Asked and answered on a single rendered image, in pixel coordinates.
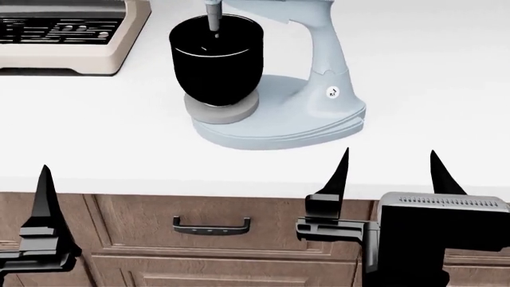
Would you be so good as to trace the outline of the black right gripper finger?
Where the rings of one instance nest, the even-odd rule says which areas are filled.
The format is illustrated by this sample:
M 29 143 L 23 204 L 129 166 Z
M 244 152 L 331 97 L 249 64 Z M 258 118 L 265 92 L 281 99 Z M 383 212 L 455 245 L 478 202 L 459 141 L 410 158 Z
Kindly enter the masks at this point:
M 332 177 L 316 193 L 305 198 L 307 218 L 336 220 L 340 218 L 349 167 L 349 148 L 343 154 Z
M 467 195 L 463 188 L 454 180 L 446 169 L 437 153 L 430 152 L 430 175 L 435 194 L 441 195 Z

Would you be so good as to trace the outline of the brown wooden cabinet door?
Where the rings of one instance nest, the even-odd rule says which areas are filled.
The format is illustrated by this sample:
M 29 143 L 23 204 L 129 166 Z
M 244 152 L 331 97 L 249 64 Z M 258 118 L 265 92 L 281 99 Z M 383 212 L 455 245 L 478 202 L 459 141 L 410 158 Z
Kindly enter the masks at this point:
M 354 262 L 94 255 L 99 287 L 351 287 Z

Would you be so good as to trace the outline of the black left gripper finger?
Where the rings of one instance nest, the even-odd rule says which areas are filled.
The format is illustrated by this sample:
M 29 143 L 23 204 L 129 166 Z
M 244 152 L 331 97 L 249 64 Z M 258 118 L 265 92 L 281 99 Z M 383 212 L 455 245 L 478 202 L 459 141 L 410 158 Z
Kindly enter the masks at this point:
M 79 256 L 81 248 L 65 221 L 58 202 L 50 169 L 44 166 L 38 179 L 33 208 L 29 219 L 20 229 L 23 252 L 48 252 Z

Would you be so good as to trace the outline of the grey mixer attachment shaft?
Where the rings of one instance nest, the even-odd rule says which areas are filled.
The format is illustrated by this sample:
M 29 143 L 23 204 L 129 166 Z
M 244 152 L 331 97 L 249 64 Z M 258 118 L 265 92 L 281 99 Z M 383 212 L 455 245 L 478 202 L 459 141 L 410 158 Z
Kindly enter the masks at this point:
M 207 20 L 212 32 L 217 33 L 222 19 L 222 0 L 204 0 L 206 4 Z

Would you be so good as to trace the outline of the light blue stand mixer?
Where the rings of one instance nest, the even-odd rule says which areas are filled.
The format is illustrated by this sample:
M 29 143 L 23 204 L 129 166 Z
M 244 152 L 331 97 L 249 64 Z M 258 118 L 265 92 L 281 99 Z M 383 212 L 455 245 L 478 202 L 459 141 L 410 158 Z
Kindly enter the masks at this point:
M 341 45 L 333 30 L 309 30 L 312 67 L 309 78 L 262 76 L 256 111 L 233 124 L 192 119 L 205 140 L 237 150 L 281 150 L 327 143 L 363 129 L 366 105 L 354 93 Z M 339 88 L 329 99 L 326 90 Z

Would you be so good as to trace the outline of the wooden cabinet drawer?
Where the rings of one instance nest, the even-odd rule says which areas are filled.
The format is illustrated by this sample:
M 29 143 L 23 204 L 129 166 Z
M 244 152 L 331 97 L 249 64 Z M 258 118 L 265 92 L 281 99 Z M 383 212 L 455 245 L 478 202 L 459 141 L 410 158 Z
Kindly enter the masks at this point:
M 301 199 L 85 195 L 84 201 L 106 253 L 353 261 L 359 252 L 356 243 L 299 241 Z M 240 226 L 245 218 L 251 224 L 247 234 L 197 236 L 174 231 L 174 217 L 192 226 Z

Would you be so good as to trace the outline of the beige countertop oven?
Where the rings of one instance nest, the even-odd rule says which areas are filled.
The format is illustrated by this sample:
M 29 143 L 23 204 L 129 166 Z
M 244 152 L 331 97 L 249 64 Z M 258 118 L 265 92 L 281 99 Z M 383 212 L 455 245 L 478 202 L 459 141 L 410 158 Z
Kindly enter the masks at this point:
M 0 75 L 114 76 L 150 15 L 150 0 L 0 0 L 0 18 L 123 19 L 107 45 L 0 45 Z

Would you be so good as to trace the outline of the grey round bowl plate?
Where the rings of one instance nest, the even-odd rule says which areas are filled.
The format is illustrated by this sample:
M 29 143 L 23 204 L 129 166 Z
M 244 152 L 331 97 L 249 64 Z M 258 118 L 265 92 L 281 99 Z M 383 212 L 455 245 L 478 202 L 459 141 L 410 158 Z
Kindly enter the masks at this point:
M 254 90 L 236 104 L 225 107 L 204 104 L 186 94 L 184 104 L 193 120 L 205 124 L 233 124 L 246 119 L 256 111 L 259 105 L 259 94 L 257 90 Z

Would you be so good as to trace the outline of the black mixing bowl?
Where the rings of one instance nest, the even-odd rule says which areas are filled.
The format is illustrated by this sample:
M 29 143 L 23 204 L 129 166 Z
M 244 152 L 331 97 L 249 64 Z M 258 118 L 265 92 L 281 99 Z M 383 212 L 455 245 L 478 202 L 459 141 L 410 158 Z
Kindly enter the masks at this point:
M 169 34 L 175 77 L 184 92 L 215 107 L 236 104 L 258 86 L 264 30 L 250 18 L 225 14 L 219 36 L 207 16 L 179 23 Z

